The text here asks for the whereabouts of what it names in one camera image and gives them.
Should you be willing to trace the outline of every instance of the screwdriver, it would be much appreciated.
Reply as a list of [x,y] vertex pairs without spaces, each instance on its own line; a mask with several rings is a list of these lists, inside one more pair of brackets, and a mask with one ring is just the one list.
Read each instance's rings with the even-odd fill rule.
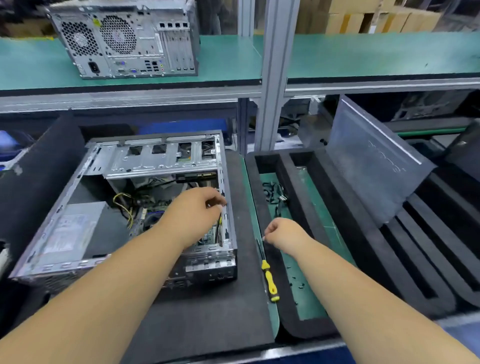
[[260,249],[260,255],[262,256],[262,271],[265,273],[265,279],[267,281],[268,287],[268,296],[270,297],[270,301],[277,302],[280,299],[278,295],[278,290],[276,289],[276,285],[273,282],[273,276],[270,272],[270,264],[267,263],[267,258],[265,257],[265,252],[262,247],[262,243],[257,238],[258,248]]

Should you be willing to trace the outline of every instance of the hexagonal vent mesh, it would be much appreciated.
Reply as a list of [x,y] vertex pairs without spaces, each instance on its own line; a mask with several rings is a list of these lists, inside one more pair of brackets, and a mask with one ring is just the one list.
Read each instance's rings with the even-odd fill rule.
[[119,54],[130,54],[137,47],[137,39],[130,25],[116,15],[107,15],[100,27],[103,40]]
[[70,49],[79,56],[92,56],[98,52],[98,44],[92,30],[85,23],[62,22],[61,32]]

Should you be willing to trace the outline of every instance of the person's right arm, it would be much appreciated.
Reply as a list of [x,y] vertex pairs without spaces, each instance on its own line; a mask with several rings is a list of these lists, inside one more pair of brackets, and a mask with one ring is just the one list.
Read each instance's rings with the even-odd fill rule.
[[276,218],[265,240],[294,257],[359,364],[479,364],[459,341],[296,222]]

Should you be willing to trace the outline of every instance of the hand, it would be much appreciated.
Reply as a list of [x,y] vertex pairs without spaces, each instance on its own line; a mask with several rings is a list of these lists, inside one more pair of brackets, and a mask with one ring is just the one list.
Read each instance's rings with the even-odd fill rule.
[[150,230],[168,234],[186,249],[216,224],[226,204],[225,197],[215,188],[192,188],[176,197]]
[[274,219],[265,229],[264,240],[294,258],[299,249],[315,242],[299,224],[288,218]]

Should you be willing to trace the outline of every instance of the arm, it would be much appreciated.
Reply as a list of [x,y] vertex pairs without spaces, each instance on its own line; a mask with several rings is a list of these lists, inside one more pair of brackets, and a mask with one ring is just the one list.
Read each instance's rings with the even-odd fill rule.
[[394,296],[296,222],[276,218],[265,240],[294,257],[359,364],[480,363],[441,327]]
[[181,252],[217,221],[217,204],[226,200],[210,187],[182,193],[155,226],[0,340],[0,362],[118,363]]

